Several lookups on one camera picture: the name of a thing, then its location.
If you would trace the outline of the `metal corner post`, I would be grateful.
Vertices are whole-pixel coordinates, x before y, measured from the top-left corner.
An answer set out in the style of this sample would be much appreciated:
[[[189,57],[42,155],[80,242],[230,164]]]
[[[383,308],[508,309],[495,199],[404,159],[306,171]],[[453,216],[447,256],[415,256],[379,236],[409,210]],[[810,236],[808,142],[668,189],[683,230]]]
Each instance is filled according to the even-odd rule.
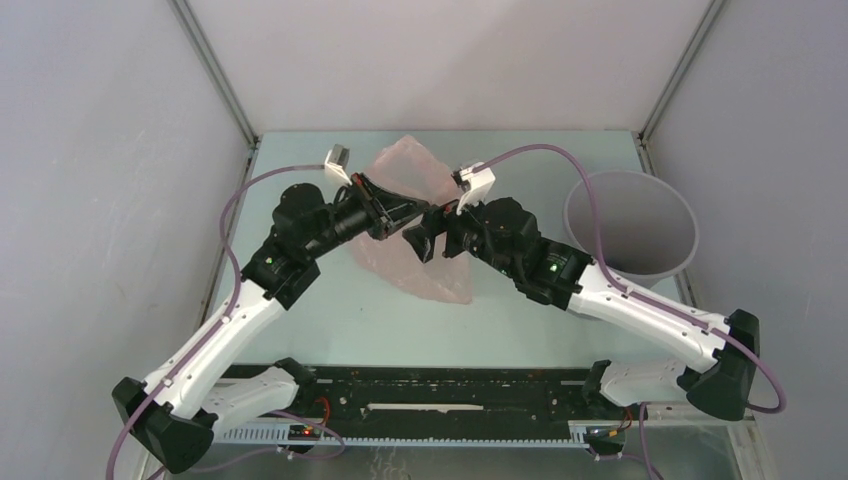
[[[249,148],[255,148],[259,135],[251,125],[195,9],[186,0],[169,0],[168,4],[245,143]]]
[[[729,4],[727,0],[711,0],[708,2],[700,17],[694,31],[686,42],[686,45],[678,58],[671,75],[666,81],[654,106],[652,107],[643,127],[639,131],[638,138],[642,144],[647,144],[657,130],[665,112],[672,102],[677,90],[685,80],[690,68],[694,64],[700,50],[707,41],[710,33],[719,21],[723,11]]]

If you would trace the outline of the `grey trash bin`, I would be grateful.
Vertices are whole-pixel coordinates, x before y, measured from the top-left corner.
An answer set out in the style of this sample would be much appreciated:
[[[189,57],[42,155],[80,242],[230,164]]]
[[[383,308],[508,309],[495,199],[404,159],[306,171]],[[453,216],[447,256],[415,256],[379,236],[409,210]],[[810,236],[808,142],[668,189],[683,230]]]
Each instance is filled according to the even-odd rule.
[[[589,176],[608,267],[647,288],[681,273],[700,243],[687,201],[670,185],[641,172]]]

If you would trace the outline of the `right metal corner post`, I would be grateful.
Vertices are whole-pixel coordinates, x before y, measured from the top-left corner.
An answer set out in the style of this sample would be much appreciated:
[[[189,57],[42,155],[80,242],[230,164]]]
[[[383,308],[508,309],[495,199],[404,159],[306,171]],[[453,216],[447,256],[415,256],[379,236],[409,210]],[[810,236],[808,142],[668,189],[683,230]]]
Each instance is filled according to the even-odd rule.
[[[665,112],[672,102],[677,90],[685,80],[690,68],[694,64],[700,50],[707,41],[710,33],[719,21],[723,11],[729,4],[727,0],[711,0],[708,2],[700,17],[694,31],[686,42],[686,45],[678,58],[671,75],[666,81],[654,106],[652,107],[643,127],[639,131],[638,138],[642,144],[647,144],[657,130]]]

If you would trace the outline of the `pink plastic trash bag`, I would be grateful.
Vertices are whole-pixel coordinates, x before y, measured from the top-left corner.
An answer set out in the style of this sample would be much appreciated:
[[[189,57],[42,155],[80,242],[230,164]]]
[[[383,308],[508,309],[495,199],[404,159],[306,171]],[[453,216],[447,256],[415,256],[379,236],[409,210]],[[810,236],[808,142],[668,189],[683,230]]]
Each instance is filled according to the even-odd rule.
[[[451,174],[448,165],[411,135],[384,148],[365,169],[365,175],[378,186],[433,205],[459,198],[460,189]],[[467,305],[473,299],[469,258],[445,258],[444,246],[445,238],[441,236],[433,259],[423,263],[400,233],[384,241],[362,234],[349,244],[349,252],[359,267],[405,293],[425,300]]]

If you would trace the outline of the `left metal corner post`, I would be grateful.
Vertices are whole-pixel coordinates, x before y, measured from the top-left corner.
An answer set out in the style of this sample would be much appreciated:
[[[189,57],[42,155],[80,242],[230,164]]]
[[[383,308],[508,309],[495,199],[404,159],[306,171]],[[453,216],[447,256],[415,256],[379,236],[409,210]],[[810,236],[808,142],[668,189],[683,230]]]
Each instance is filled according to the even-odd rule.
[[[186,0],[169,0],[168,4],[245,143],[249,148],[255,148],[259,135],[251,125],[195,9]]]

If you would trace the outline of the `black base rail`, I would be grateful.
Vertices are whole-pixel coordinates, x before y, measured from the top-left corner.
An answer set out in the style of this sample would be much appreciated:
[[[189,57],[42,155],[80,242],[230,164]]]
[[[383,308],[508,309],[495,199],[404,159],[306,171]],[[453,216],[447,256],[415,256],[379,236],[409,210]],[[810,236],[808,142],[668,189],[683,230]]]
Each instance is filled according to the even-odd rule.
[[[567,439],[580,422],[618,437],[638,418],[599,392],[600,367],[554,369],[311,366],[287,412],[342,437]]]

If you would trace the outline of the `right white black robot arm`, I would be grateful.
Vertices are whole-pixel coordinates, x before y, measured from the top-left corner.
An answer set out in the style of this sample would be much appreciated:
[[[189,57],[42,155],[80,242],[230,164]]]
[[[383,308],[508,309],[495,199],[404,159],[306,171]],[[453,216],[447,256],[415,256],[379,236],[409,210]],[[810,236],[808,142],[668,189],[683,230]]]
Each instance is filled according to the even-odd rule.
[[[442,248],[439,236],[445,238]],[[403,237],[422,262],[438,251],[445,258],[467,253],[536,303],[611,323],[670,353],[666,360],[641,364],[596,362],[581,392],[591,416],[686,400],[721,420],[744,417],[756,372],[750,357],[759,352],[759,321],[752,314],[692,309],[619,276],[607,279],[589,254],[543,237],[535,216],[512,198],[433,207]]]

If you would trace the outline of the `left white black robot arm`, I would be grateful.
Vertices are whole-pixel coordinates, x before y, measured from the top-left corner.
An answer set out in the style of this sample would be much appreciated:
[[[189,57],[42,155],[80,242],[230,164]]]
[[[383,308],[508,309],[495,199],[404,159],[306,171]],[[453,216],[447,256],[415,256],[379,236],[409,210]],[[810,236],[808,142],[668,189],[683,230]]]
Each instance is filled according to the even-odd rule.
[[[130,434],[170,473],[189,470],[214,440],[261,415],[304,416],[316,403],[315,375],[291,358],[225,388],[216,384],[239,354],[280,318],[320,274],[318,259],[361,234],[384,240],[429,208],[355,174],[332,201],[311,183],[287,188],[268,237],[235,270],[233,291],[157,370],[122,379],[112,396]]]

